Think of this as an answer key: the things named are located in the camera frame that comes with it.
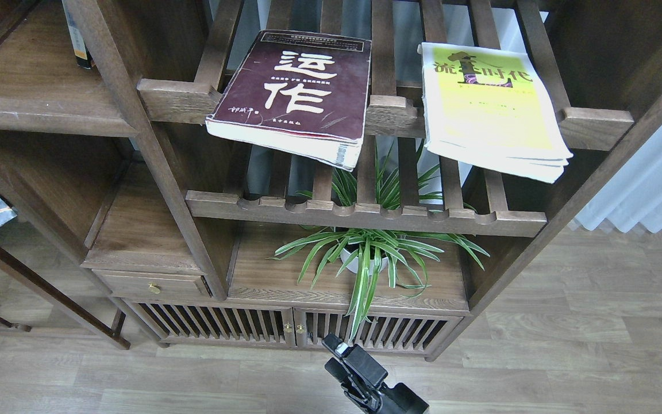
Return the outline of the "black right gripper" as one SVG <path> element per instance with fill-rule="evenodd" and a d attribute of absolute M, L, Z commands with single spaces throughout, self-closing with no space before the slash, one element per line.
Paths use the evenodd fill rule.
<path fill-rule="evenodd" d="M 389 388 L 383 382 L 387 370 L 359 345 L 350 347 L 333 333 L 321 343 L 336 357 L 327 361 L 324 369 L 339 381 L 344 395 L 363 413 L 430 412 L 430 405 L 407 385 L 399 382 Z"/>

